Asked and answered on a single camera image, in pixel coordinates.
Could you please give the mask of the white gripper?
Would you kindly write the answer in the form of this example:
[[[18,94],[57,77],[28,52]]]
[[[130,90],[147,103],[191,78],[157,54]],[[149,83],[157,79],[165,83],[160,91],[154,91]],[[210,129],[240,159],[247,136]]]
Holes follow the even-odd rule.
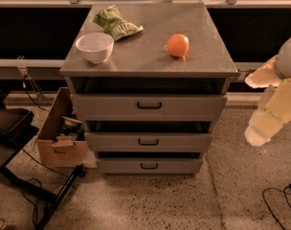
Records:
[[[291,78],[278,71],[276,59],[270,58],[245,79],[252,88],[264,88],[244,133],[254,147],[270,142],[291,121]]]

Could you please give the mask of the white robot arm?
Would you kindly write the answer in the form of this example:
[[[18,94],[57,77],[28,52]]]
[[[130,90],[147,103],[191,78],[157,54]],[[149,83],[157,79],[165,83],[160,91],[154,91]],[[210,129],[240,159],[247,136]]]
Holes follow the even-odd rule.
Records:
[[[244,133],[250,145],[261,147],[291,121],[291,37],[245,82],[264,88]]]

